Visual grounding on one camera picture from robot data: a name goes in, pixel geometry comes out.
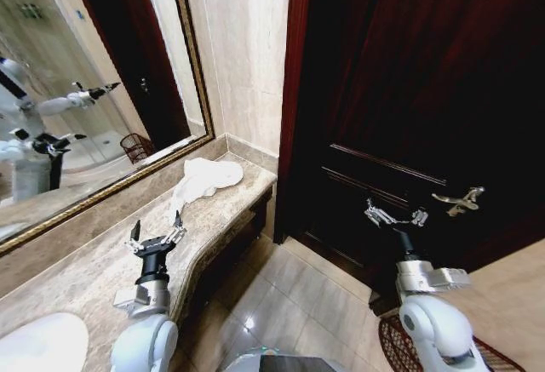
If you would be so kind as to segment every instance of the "tiled floor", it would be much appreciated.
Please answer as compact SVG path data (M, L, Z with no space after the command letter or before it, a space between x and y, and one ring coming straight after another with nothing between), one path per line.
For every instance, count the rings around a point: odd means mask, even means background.
M202 313L180 331L170 370L223 370L239 353L273 346L335 360L352 372L391 371L370 290L296 240L256 240Z

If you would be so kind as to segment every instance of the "sink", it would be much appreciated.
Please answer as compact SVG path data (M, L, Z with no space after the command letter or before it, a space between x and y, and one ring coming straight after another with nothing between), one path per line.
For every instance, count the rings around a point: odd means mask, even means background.
M49 314L0 339L0 370L78 372L88 344L87 327L80 317Z

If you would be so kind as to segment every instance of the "door frame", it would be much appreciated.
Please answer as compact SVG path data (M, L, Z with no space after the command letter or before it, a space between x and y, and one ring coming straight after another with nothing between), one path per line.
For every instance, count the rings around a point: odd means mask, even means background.
M287 237L284 234L286 220L285 201L293 156L295 123L297 119L305 36L307 35L309 3L310 0L290 0L288 7L288 32L286 36L282 122L274 218L273 241L275 243L283 243Z

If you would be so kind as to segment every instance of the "white towel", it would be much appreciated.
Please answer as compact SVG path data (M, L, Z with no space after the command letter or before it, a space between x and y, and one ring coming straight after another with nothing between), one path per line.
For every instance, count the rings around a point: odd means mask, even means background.
M176 210L202 196L212 196L222 187L239 183L244 175L242 166L235 162L209 161L202 157L184 163L184 177L174 188L170 199L169 217L174 218Z

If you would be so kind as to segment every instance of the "dark wooden door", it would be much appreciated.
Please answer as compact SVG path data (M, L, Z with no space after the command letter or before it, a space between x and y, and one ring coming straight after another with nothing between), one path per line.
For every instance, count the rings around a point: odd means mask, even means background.
M545 0L307 1L278 228L384 295L401 250L364 216L368 196L399 218L427 208L414 241L436 266L541 239ZM470 186L481 209L456 218L431 196Z
M155 148L189 136L151 0L83 1Z

